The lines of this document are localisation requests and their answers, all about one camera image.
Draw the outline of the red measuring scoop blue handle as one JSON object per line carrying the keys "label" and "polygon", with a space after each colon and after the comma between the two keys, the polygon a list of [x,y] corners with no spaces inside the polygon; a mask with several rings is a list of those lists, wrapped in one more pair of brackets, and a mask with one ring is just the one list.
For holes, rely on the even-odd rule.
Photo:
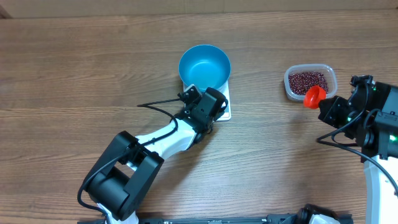
{"label": "red measuring scoop blue handle", "polygon": [[311,87],[305,94],[303,105],[306,108],[317,109],[319,102],[326,98],[326,91],[319,85]]}

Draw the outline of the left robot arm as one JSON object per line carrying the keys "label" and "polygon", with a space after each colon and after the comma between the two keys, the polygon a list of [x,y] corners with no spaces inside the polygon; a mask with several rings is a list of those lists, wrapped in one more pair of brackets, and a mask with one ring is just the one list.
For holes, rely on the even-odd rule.
{"label": "left robot arm", "polygon": [[170,123],[153,133],[118,133],[84,178],[78,203],[104,216],[103,223],[138,223],[136,210],[164,161],[190,149],[213,130],[229,102],[222,92],[192,85],[178,94],[184,107],[169,114]]}

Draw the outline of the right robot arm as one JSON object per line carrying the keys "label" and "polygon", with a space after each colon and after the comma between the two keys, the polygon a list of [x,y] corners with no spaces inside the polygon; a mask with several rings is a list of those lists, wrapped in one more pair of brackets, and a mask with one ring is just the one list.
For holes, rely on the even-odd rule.
{"label": "right robot arm", "polygon": [[366,223],[397,223],[397,87],[353,76],[348,99],[321,100],[319,120],[335,128],[317,142],[354,154],[364,164]]}

